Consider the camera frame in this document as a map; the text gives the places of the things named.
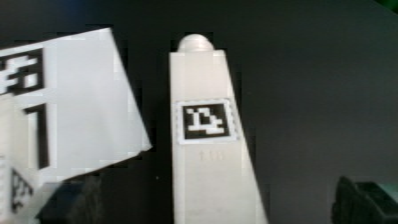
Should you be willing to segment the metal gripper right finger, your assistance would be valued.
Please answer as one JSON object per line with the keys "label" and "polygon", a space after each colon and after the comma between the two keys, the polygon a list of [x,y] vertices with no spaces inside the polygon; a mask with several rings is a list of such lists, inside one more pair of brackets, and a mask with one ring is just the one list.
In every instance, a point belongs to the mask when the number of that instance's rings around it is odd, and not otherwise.
{"label": "metal gripper right finger", "polygon": [[398,184],[341,177],[330,218],[332,224],[398,224]]}

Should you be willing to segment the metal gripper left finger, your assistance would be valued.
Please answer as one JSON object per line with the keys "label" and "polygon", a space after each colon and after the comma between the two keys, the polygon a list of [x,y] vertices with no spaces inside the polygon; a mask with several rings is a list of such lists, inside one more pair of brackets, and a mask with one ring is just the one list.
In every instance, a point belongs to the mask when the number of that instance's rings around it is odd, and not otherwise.
{"label": "metal gripper left finger", "polygon": [[101,179],[62,183],[37,214],[39,224],[103,224]]}

